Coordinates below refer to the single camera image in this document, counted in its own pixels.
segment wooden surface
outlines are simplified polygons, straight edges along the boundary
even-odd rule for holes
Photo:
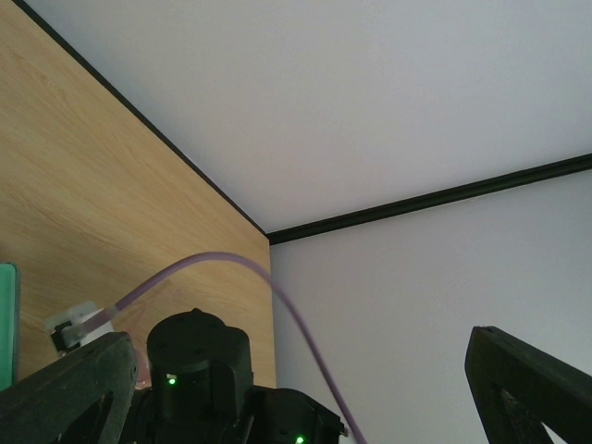
[[[24,12],[1,5],[0,260],[22,273],[21,378],[56,358],[43,320],[71,305],[112,304],[197,252],[269,267],[264,235]],[[185,269],[115,324],[145,342],[193,307],[244,329],[256,383],[275,386],[271,293],[239,265]]]

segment green tray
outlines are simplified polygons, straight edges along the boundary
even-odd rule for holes
[[[17,381],[19,361],[19,269],[0,263],[0,390]]]

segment purple tube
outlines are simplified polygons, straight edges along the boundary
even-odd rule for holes
[[[171,264],[167,268],[159,271],[154,276],[148,278],[136,289],[132,290],[126,296],[121,298],[121,300],[116,302],[114,306],[110,308],[105,308],[92,318],[85,321],[82,324],[83,330],[87,333],[95,330],[105,322],[110,321],[118,312],[124,310],[128,305],[130,305],[132,302],[134,302],[136,299],[138,299],[140,296],[142,296],[146,291],[154,287],[156,284],[161,282],[163,279],[166,279],[172,274],[177,273],[180,269],[185,268],[188,265],[197,264],[203,261],[230,261],[244,265],[247,268],[250,268],[254,273],[259,275],[260,278],[262,278],[269,284],[273,292],[275,292],[279,299],[284,303],[284,305],[286,305],[286,308],[288,308],[288,311],[294,318],[294,321],[296,321],[296,324],[302,332],[302,335],[304,336],[304,339],[306,340],[308,347],[311,349],[314,359],[316,360],[316,363],[318,364],[318,367],[321,370],[321,373],[323,374],[323,377],[325,378],[325,381],[327,382],[327,385],[331,390],[331,393],[333,394],[335,401],[341,409],[341,412],[343,413],[346,422],[350,426],[351,432],[355,437],[356,441],[358,442],[358,444],[367,444],[362,430],[360,430],[360,427],[353,418],[352,412],[350,411],[350,408],[347,406],[345,399],[341,395],[341,392],[339,391],[337,384],[335,383],[335,379],[329,372],[327,364],[325,363],[325,360],[323,359],[321,352],[318,350],[316,342],[313,339],[313,335],[311,334],[310,330],[308,329],[308,326],[304,322],[302,315],[300,314],[300,312],[298,311],[290,297],[286,294],[286,291],[284,291],[276,282],[272,280],[271,275],[267,272],[267,270],[265,270],[255,261],[252,261],[251,259],[248,259],[244,256],[235,253],[206,252],[193,254],[184,259],[181,259],[180,261],[177,261],[176,263]]]

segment gray wall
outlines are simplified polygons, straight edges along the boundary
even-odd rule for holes
[[[463,371],[472,326],[592,374],[591,231],[585,172],[278,245],[272,267],[370,442],[485,443]],[[275,315],[279,385],[336,408]]]

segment teal box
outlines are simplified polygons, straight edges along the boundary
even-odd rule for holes
[[[0,263],[0,390],[17,382],[19,284],[17,266]]]

